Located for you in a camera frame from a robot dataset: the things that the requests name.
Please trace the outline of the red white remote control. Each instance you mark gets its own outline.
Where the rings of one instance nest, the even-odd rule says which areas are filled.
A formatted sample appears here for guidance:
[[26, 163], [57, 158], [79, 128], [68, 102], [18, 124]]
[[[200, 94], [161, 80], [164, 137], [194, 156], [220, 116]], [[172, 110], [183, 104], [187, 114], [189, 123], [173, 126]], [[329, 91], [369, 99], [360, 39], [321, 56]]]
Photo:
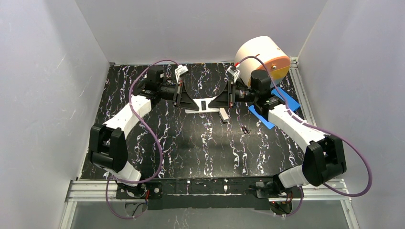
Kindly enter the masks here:
[[209, 108], [208, 104], [214, 99], [212, 98], [200, 98], [194, 99], [193, 101], [198, 105], [198, 110], [185, 109], [186, 114], [200, 114], [200, 113], [217, 113], [219, 108]]

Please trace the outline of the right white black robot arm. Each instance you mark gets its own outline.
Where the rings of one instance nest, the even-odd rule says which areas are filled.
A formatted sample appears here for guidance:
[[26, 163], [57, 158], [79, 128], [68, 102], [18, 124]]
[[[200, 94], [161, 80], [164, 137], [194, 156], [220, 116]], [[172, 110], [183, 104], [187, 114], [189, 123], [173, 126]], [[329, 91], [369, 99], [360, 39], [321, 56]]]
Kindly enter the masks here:
[[273, 80], [265, 70], [250, 74], [250, 86], [238, 87], [230, 81], [227, 87], [208, 103], [209, 108], [233, 107], [235, 103], [251, 102], [254, 110], [267, 121], [285, 132], [303, 150], [303, 163], [273, 175], [270, 181], [258, 181], [249, 191], [259, 199], [280, 196], [286, 193], [286, 203], [293, 199], [297, 188], [303, 199], [303, 186], [318, 187], [346, 172], [343, 142], [335, 135], [307, 126], [305, 120], [288, 109], [287, 100], [281, 94], [271, 92]]

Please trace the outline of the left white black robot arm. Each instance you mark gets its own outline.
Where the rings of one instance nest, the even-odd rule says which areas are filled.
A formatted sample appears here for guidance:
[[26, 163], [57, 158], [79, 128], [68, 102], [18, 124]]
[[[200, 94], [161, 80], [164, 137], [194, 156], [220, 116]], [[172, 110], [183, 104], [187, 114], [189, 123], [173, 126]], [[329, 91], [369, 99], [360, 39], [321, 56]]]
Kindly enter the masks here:
[[175, 107], [198, 111], [197, 103], [189, 96], [181, 77], [188, 68], [178, 65], [175, 83], [168, 81], [161, 65], [148, 67], [134, 82], [129, 92], [129, 102], [111, 119], [95, 124], [90, 130], [89, 161], [109, 172], [117, 184], [133, 193], [134, 198], [148, 198], [154, 188], [142, 179], [141, 173], [128, 161], [126, 138], [131, 130], [161, 99], [173, 101]]

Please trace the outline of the white cylindrical drum box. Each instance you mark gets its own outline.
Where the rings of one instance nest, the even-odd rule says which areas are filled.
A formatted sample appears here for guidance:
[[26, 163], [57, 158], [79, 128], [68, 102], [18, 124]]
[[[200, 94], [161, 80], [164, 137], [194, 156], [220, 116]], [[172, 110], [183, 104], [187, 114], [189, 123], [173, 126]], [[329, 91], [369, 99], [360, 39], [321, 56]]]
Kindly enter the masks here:
[[[279, 84], [289, 72], [290, 58], [268, 36], [255, 37], [245, 42], [236, 52], [234, 62], [240, 63], [247, 56], [255, 56], [260, 59], [270, 70], [276, 84]], [[263, 70], [264, 67], [254, 58], [246, 59], [238, 66], [240, 78], [248, 87], [251, 83], [251, 72], [256, 69]]]

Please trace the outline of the blue square plate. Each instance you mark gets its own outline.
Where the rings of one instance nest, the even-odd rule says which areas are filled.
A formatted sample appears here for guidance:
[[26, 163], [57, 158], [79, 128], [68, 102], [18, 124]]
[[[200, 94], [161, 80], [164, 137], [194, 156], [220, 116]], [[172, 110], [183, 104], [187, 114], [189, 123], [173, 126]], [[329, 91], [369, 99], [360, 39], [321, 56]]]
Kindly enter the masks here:
[[249, 106], [248, 110], [269, 130], [273, 129], [276, 127], [274, 123], [271, 121], [273, 120], [273, 117], [270, 116], [270, 113], [274, 113], [275, 111], [281, 110], [285, 111], [286, 106], [285, 104], [281, 103], [284, 102], [284, 98], [287, 100], [288, 103], [288, 108], [291, 110], [291, 112], [295, 112], [300, 108], [299, 102], [294, 99], [292, 96], [290, 96], [286, 91], [284, 91], [282, 88], [279, 86], [276, 89], [273, 89], [271, 91], [272, 95], [275, 96], [278, 100], [278, 104], [271, 106], [268, 110], [268, 113], [262, 115], [256, 111], [256, 107], [254, 105]]

